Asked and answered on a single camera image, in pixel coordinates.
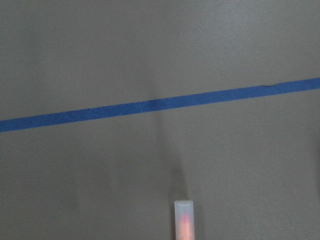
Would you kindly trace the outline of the orange highlighter pen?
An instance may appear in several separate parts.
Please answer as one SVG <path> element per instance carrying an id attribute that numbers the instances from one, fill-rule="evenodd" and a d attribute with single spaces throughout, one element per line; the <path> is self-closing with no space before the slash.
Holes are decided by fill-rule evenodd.
<path id="1" fill-rule="evenodd" d="M 174 202 L 176 240 L 195 240 L 194 203 L 192 200 Z"/>

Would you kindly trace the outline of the brown paper table cover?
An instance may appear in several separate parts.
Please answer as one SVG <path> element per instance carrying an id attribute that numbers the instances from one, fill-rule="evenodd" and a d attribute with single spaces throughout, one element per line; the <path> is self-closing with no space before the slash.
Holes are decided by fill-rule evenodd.
<path id="1" fill-rule="evenodd" d="M 317 0 L 3 0 L 2 120 L 320 75 Z M 3 132 L 3 240 L 320 237 L 320 92 Z"/>

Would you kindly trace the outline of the blue tape grid lines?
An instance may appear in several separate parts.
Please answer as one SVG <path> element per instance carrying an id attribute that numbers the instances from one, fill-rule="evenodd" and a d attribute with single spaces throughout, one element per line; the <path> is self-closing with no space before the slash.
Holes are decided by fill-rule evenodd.
<path id="1" fill-rule="evenodd" d="M 259 85 L 218 90 L 146 101 L 5 119 L 0 121 L 0 131 L 2 133 L 6 133 L 104 118 L 113 118 L 118 116 L 128 116 L 199 105 L 311 91 L 319 88 L 320 79 L 317 77 L 312 79 L 281 82 L 272 85 Z"/>

